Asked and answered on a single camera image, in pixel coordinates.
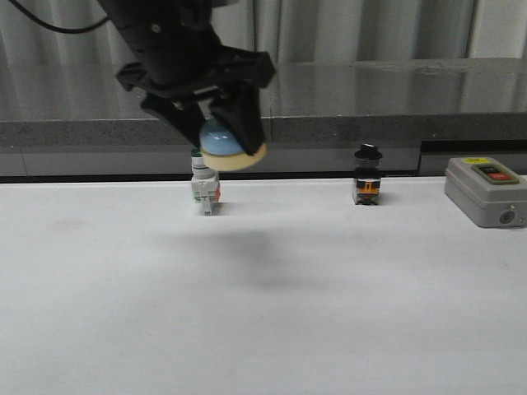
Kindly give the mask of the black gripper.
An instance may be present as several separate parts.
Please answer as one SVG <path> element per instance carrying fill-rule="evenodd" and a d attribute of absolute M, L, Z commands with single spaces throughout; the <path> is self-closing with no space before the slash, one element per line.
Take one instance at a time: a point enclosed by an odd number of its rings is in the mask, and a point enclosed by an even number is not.
<path fill-rule="evenodd" d="M 253 156 L 265 143 L 259 92 L 276 69 L 266 52 L 224 45 L 212 12 L 229 1 L 102 1 L 100 6 L 137 59 L 119 72 L 127 91 L 147 92 L 141 109 L 196 148 L 205 117 L 198 102 Z"/>

